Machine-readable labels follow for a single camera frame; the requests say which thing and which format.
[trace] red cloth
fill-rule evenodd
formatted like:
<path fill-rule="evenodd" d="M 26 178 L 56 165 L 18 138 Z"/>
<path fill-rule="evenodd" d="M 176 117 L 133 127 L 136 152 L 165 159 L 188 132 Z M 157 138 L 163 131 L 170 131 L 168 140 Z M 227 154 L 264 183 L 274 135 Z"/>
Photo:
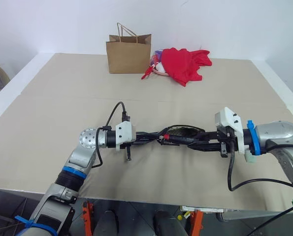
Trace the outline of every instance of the red cloth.
<path fill-rule="evenodd" d="M 188 81 L 202 80 L 197 70 L 200 66 L 212 65 L 207 50 L 189 52 L 187 49 L 177 50 L 175 48 L 164 49 L 162 53 L 162 64 L 168 75 L 182 86 Z"/>

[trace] orange bracket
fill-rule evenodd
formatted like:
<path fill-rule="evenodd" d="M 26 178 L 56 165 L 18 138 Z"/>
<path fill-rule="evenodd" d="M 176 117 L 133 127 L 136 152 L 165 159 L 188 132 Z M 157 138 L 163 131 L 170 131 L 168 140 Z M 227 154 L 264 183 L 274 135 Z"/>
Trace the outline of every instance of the orange bracket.
<path fill-rule="evenodd" d="M 202 225 L 203 212 L 197 210 L 196 212 L 191 212 L 190 223 L 191 223 L 191 233 L 190 236 L 199 236 L 200 230 L 203 229 Z"/>
<path fill-rule="evenodd" d="M 94 204 L 90 203 L 89 201 L 83 202 L 83 219 L 84 219 L 84 226 L 85 226 L 85 236 L 94 236 L 93 234 L 93 224 L 92 224 L 92 215 L 93 215 L 93 208 Z"/>

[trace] white wall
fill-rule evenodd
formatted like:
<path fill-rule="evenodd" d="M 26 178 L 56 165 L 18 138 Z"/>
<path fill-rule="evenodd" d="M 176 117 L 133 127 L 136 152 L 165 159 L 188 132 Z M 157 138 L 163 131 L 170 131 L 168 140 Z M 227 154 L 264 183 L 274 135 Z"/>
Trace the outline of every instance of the white wall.
<path fill-rule="evenodd" d="M 153 49 L 287 65 L 275 69 L 293 83 L 293 54 L 283 53 L 293 47 L 293 0 L 0 0 L 0 66 L 12 77 L 40 51 L 105 54 L 116 22 L 151 32 Z"/>

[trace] brown paper bag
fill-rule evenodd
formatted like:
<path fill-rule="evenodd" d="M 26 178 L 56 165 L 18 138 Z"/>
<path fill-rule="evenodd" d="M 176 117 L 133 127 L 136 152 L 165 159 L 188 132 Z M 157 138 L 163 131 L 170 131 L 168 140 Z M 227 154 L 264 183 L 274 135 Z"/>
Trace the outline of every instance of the brown paper bag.
<path fill-rule="evenodd" d="M 117 26 L 119 35 L 110 35 L 106 42 L 109 73 L 144 73 L 150 65 L 151 34 L 138 36 L 120 23 Z M 130 36 L 123 36 L 123 30 Z"/>

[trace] beige table surface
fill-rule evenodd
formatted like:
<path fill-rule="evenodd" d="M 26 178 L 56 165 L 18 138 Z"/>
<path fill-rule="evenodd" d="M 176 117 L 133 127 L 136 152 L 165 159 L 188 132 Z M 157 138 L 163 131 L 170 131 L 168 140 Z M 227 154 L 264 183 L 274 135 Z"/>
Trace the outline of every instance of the beige table surface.
<path fill-rule="evenodd" d="M 200 82 L 184 88 L 169 77 L 109 74 L 103 55 L 55 54 L 0 117 L 0 189 L 44 193 L 77 146 L 79 133 L 105 124 L 122 100 L 137 131 L 190 124 L 215 131 L 224 106 L 243 124 L 293 122 L 279 96 L 251 61 L 213 59 Z M 118 111 L 112 125 L 121 122 Z M 197 207 L 285 210 L 293 189 L 251 183 L 227 189 L 229 158 L 218 152 L 162 147 L 157 142 L 125 151 L 101 151 L 104 165 L 91 170 L 80 196 Z M 271 154 L 245 162 L 237 154 L 233 184 L 256 178 L 287 181 Z"/>

